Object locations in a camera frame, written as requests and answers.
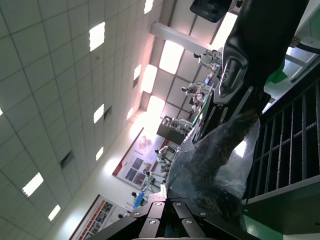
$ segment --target ceiling light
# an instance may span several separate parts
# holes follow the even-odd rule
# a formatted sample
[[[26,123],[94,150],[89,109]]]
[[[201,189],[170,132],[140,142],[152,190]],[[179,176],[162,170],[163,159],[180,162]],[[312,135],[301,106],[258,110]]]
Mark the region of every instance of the ceiling light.
[[[132,107],[129,111],[128,111],[128,114],[126,115],[126,119],[128,120],[131,116],[132,116],[132,113],[134,112],[134,108]]]
[[[165,41],[159,68],[175,74],[184,48],[172,41]]]
[[[105,111],[105,105],[102,104],[101,107],[99,107],[97,109],[97,111],[95,111],[95,113],[93,114],[93,123],[95,124],[104,114]]]
[[[98,161],[98,159],[102,156],[103,153],[104,147],[100,148],[100,150],[97,152],[97,154],[95,155],[95,160]]]
[[[164,107],[165,101],[152,95],[150,97],[146,112],[153,118],[160,118],[162,111],[164,110]]]
[[[40,172],[38,172],[29,182],[27,185],[22,188],[22,192],[27,196],[30,197],[31,194],[42,184],[44,179],[42,178]]]
[[[154,0],[145,0],[144,14],[146,14],[146,13],[151,11],[153,4],[154,4]]]
[[[91,28],[90,33],[90,52],[95,50],[105,41],[105,22],[100,23],[99,25]]]
[[[154,87],[157,71],[158,68],[156,66],[149,64],[145,67],[142,80],[142,90],[148,94],[152,92],[152,88]]]
[[[244,157],[246,151],[247,143],[245,141],[240,142],[238,146],[235,147],[235,153],[238,154],[240,157]]]
[[[237,15],[227,12],[219,30],[213,40],[212,47],[214,50],[219,50],[225,46],[226,40],[231,33],[232,28],[237,20]]]
[[[139,66],[137,66],[134,70],[134,74],[133,74],[133,81],[137,79],[137,77],[139,77],[141,72],[141,64]]]
[[[55,218],[55,216],[58,214],[60,209],[61,208],[60,208],[59,204],[57,206],[55,206],[55,208],[52,210],[52,212],[48,216],[48,219],[50,220],[50,222]]]

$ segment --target poster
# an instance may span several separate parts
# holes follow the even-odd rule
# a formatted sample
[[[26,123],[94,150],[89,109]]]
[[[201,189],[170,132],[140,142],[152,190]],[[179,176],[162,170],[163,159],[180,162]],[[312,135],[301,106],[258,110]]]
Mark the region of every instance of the poster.
[[[127,210],[98,195],[69,240],[86,240],[119,220]]]
[[[147,179],[146,172],[153,171],[157,165],[155,150],[161,149],[167,143],[162,136],[142,129],[115,168],[113,175],[142,189]]]

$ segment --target person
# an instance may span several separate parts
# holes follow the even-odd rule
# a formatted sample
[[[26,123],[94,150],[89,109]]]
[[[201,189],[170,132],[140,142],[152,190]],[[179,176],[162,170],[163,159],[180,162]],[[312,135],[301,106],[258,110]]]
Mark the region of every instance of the person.
[[[161,178],[165,178],[165,175],[163,175],[163,174],[159,174],[159,173],[155,173],[155,172],[153,172],[153,171],[147,171],[146,173],[145,173],[145,175],[147,176],[147,182],[149,183],[149,184],[154,184],[155,183],[155,181],[156,181],[156,178],[155,178],[155,176],[158,176],[158,177],[161,177]]]

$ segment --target hose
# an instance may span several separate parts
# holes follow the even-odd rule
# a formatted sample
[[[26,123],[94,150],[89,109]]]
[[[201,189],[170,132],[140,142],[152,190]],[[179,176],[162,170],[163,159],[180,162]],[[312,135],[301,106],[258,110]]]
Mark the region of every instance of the hose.
[[[320,49],[319,48],[314,48],[312,46],[307,46],[307,45],[302,44],[301,42],[296,47],[301,49],[301,50],[305,50],[307,52],[310,52],[310,53],[320,54]]]

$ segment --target clear plastic bag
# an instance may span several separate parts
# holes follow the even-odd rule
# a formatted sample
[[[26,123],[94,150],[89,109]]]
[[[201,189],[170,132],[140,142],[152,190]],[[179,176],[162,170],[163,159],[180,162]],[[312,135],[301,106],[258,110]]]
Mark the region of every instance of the clear plastic bag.
[[[168,173],[167,188],[186,194],[192,204],[208,209],[210,214],[243,226],[241,198],[259,135],[258,116],[254,111],[241,114],[193,144],[197,128],[177,151]],[[240,157],[238,145],[243,141],[246,147]]]

